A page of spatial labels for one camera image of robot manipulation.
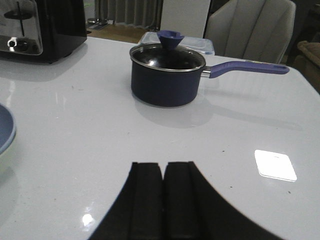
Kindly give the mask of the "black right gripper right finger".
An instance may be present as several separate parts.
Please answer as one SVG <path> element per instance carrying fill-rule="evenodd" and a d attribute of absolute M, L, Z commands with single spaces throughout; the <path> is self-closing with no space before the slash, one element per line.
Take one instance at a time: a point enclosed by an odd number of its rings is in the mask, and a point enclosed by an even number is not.
<path fill-rule="evenodd" d="M 167 240 L 277 240 L 229 204 L 194 162 L 170 162 L 164 173 Z"/>

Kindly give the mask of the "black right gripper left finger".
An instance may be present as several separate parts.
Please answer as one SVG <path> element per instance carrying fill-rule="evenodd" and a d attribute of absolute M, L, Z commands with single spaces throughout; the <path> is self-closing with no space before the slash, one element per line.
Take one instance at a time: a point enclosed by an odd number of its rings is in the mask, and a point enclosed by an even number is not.
<path fill-rule="evenodd" d="M 90 240 L 161 240 L 163 180 L 157 163 L 131 165 L 120 193 Z"/>

